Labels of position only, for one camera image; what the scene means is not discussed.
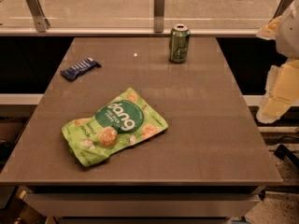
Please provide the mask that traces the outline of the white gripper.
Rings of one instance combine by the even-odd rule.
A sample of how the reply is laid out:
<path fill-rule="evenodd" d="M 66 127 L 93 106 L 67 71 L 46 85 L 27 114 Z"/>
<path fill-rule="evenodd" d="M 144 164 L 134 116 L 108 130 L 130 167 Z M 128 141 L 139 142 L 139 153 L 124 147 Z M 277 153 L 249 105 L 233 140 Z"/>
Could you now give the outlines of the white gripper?
<path fill-rule="evenodd" d="M 275 40 L 278 53 L 299 59 L 299 1 L 294 0 L 283 12 L 264 25 L 256 34 Z M 256 114 L 264 124 L 279 120 L 299 100 L 299 61 L 288 60 L 280 67 L 272 65 L 267 75 L 265 94 Z"/>

